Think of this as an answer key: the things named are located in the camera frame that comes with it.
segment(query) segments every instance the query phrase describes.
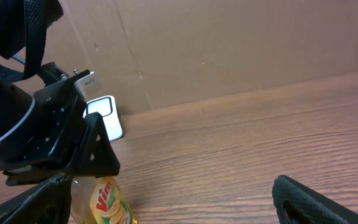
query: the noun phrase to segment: wood grain surface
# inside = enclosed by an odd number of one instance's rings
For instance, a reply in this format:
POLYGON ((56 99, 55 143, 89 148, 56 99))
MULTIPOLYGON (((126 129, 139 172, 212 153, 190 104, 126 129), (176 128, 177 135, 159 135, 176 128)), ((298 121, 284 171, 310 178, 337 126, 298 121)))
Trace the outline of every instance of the wood grain surface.
MULTIPOLYGON (((358 72, 122 122, 116 180, 139 223, 277 223, 280 174, 358 213, 358 72)), ((0 176, 0 203, 21 190, 0 176)))

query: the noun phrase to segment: wall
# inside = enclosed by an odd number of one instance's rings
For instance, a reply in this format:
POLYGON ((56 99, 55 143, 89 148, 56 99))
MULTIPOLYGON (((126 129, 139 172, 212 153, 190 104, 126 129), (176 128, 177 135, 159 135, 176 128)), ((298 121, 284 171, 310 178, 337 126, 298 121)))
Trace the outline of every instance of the wall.
POLYGON ((358 1, 60 2, 44 62, 94 70, 122 113, 358 70, 358 1))

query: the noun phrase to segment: colorful label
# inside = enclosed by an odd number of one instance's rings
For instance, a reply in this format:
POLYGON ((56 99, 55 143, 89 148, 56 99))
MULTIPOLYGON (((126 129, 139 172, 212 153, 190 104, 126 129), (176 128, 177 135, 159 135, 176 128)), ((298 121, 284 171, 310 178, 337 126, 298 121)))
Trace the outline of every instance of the colorful label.
POLYGON ((134 224, 134 216, 112 177, 98 179, 89 205, 98 224, 134 224))

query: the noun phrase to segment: beige wall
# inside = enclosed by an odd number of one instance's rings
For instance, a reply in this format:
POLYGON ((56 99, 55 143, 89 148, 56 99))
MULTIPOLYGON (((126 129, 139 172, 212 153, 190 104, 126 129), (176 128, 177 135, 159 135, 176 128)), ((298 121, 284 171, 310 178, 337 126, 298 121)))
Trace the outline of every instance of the beige wall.
POLYGON ((94 70, 123 113, 358 70, 358 1, 60 2, 44 62, 94 70))

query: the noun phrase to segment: wooden tabletop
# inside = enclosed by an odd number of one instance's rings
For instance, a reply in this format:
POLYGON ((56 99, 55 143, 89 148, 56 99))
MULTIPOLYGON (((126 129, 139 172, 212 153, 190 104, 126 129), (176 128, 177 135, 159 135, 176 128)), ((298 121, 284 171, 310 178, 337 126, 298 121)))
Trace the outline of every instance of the wooden tabletop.
MULTIPOLYGON (((116 180, 141 224, 277 223, 281 174, 358 213, 358 72, 122 122, 116 180)), ((20 190, 0 176, 0 203, 20 190)))

